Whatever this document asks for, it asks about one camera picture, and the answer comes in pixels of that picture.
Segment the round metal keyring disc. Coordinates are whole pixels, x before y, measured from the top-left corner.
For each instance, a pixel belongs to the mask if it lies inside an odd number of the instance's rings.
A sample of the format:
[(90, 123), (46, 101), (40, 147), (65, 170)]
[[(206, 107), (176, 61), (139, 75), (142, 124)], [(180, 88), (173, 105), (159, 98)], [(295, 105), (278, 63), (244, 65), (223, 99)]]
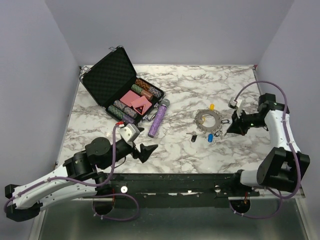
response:
[(204, 133), (216, 133), (222, 129), (223, 116), (217, 110), (197, 110), (194, 123)]

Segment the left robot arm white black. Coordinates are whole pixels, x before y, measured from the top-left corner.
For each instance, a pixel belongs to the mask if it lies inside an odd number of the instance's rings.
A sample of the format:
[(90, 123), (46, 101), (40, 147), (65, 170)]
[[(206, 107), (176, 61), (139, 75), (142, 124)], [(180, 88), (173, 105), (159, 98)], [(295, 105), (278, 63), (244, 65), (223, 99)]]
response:
[(131, 155), (145, 163), (158, 148), (156, 144), (136, 147), (134, 141), (144, 130), (142, 127), (117, 123), (113, 136), (117, 130), (120, 140), (97, 137), (52, 172), (24, 185), (7, 185), (4, 189), (7, 202), (3, 207), (6, 217), (24, 222), (60, 202), (78, 198), (111, 198), (111, 206), (95, 213), (101, 219), (106, 218), (116, 203), (116, 197), (129, 196), (123, 191), (116, 192), (111, 185), (116, 162)]

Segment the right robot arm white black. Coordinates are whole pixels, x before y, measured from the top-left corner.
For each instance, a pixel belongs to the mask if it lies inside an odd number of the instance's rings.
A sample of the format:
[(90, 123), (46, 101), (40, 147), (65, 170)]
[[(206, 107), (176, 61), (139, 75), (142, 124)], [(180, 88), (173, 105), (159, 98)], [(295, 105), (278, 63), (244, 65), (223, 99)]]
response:
[(250, 128), (265, 128), (272, 146), (258, 169), (237, 172), (239, 178), (230, 183), (230, 191), (241, 196), (248, 187), (266, 187), (293, 193), (310, 164), (310, 157), (301, 153), (295, 143), (289, 109), (270, 93), (259, 97), (256, 113), (247, 114), (240, 100), (231, 99), (228, 105), (234, 112), (227, 133), (244, 136)]

